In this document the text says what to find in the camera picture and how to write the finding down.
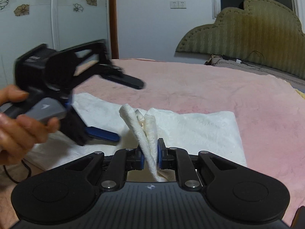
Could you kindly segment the person's left hand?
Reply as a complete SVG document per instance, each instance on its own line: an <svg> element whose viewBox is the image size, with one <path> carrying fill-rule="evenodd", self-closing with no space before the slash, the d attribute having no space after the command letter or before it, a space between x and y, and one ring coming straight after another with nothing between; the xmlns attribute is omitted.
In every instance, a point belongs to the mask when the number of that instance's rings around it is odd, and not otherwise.
<svg viewBox="0 0 305 229"><path fill-rule="evenodd" d="M1 165L19 163L35 144L46 142L58 129L56 117L44 125L26 115L11 119L1 113Z"/></svg>

